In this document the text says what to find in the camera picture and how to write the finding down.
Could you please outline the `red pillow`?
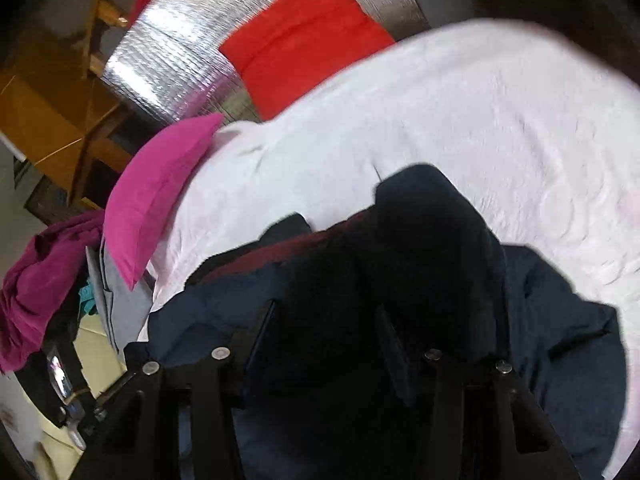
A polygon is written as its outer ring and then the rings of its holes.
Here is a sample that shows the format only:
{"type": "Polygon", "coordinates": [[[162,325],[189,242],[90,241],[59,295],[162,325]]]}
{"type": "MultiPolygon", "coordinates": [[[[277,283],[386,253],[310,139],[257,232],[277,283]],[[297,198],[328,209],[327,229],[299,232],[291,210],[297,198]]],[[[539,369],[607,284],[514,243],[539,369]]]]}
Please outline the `red pillow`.
{"type": "Polygon", "coordinates": [[[356,0],[274,0],[219,52],[240,75],[258,116],[275,118],[343,68],[395,43],[356,0]]]}

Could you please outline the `silver foil insulation panel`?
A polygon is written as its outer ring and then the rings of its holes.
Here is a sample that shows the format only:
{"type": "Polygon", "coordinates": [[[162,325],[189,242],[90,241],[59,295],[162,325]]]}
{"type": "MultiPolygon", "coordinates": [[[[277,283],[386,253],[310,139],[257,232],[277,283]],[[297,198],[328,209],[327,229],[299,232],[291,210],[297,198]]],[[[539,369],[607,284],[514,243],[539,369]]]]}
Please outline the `silver foil insulation panel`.
{"type": "MultiPolygon", "coordinates": [[[[427,30],[416,0],[356,0],[401,40],[427,30]]],[[[218,112],[256,120],[238,73],[219,46],[273,0],[151,0],[108,58],[101,79],[161,127],[218,112]]]]}

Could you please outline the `magenta garment pile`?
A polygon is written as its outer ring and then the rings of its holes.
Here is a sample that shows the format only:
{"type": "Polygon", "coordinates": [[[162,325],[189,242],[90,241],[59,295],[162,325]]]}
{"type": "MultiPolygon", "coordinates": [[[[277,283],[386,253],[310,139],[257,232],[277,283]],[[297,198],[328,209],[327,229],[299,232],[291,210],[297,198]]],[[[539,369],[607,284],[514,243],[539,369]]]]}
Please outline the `magenta garment pile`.
{"type": "Polygon", "coordinates": [[[100,244],[104,212],[94,210],[52,224],[35,235],[1,287],[1,370],[15,372],[41,348],[50,319],[62,306],[86,262],[88,246],[100,244]]]}

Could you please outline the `pink pillow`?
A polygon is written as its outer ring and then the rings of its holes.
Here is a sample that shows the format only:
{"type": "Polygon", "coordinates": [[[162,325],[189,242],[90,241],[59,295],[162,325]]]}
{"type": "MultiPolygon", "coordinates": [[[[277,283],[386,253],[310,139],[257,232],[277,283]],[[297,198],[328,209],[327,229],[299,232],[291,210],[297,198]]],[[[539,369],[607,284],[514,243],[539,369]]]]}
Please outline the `pink pillow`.
{"type": "Polygon", "coordinates": [[[105,208],[103,234],[128,288],[142,278],[172,208],[223,122],[218,113],[175,122],[146,142],[117,180],[105,208]]]}

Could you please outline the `cream leather seat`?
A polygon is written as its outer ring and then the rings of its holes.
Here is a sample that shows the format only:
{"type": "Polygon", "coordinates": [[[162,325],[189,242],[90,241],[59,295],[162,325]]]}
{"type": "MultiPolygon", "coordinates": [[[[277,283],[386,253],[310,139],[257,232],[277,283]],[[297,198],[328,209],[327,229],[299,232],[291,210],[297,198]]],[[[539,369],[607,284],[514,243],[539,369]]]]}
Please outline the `cream leather seat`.
{"type": "MultiPolygon", "coordinates": [[[[103,333],[99,322],[81,324],[74,341],[82,372],[94,396],[106,390],[125,370],[103,333]]],[[[68,479],[82,454],[65,429],[56,428],[43,414],[38,414],[43,455],[36,458],[36,468],[45,479],[68,479]]]]}

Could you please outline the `dark maroon garment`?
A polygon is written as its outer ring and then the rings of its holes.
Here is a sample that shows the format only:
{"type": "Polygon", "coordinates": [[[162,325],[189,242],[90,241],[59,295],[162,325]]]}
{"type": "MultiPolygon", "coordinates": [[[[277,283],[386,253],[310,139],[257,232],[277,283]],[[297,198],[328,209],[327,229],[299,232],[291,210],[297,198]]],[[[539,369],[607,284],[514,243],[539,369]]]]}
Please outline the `dark maroon garment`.
{"type": "Polygon", "coordinates": [[[264,243],[263,235],[254,243],[207,258],[186,280],[186,287],[215,281],[221,276],[255,271],[268,263],[280,263],[305,255],[329,243],[366,220],[369,209],[338,222],[329,229],[285,237],[274,243],[264,243]]]}

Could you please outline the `teal garment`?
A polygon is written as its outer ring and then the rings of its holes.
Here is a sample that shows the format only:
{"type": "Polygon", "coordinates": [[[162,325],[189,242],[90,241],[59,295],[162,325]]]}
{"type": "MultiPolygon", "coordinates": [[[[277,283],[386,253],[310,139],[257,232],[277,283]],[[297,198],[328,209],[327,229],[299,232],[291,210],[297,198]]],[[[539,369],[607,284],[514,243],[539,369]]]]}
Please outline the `teal garment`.
{"type": "Polygon", "coordinates": [[[94,298],[93,287],[90,280],[86,281],[85,285],[82,285],[78,289],[79,297],[79,317],[82,318],[85,315],[96,315],[96,298],[94,298]]]}

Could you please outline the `dark navy garment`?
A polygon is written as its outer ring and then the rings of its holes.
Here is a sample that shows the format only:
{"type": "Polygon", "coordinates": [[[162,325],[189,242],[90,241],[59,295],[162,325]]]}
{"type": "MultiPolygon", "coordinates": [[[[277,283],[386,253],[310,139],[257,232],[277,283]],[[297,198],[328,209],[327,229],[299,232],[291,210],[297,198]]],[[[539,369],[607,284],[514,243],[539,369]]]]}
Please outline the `dark navy garment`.
{"type": "Polygon", "coordinates": [[[186,287],[149,318],[149,352],[191,364],[276,310],[244,417],[255,479],[416,479],[416,355],[505,348],[580,477],[597,479],[623,416],[616,310],[505,245],[435,167],[381,182],[369,215],[280,263],[186,287]]]}

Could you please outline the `grey garment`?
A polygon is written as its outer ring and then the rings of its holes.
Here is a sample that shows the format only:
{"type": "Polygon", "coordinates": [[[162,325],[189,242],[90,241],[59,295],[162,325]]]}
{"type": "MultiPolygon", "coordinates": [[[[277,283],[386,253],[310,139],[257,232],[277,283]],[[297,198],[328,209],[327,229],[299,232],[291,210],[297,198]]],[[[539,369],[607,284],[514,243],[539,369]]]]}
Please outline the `grey garment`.
{"type": "Polygon", "coordinates": [[[88,278],[96,312],[108,342],[122,358],[127,344],[135,342],[152,308],[153,279],[146,272],[129,289],[101,240],[97,248],[85,249],[88,278]]]}

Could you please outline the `white bed blanket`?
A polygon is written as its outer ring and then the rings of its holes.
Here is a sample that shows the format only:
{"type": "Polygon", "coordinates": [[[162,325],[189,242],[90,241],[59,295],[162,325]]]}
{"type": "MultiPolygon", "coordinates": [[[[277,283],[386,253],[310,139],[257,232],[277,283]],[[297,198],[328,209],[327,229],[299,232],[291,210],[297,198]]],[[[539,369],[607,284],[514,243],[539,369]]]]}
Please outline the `white bed blanket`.
{"type": "Polygon", "coordinates": [[[606,478],[639,439],[639,89],[534,24],[424,32],[345,68],[278,117],[219,129],[149,267],[160,309],[212,255],[298,212],[325,229],[407,166],[442,170],[507,243],[616,307],[628,393],[606,478]]]}

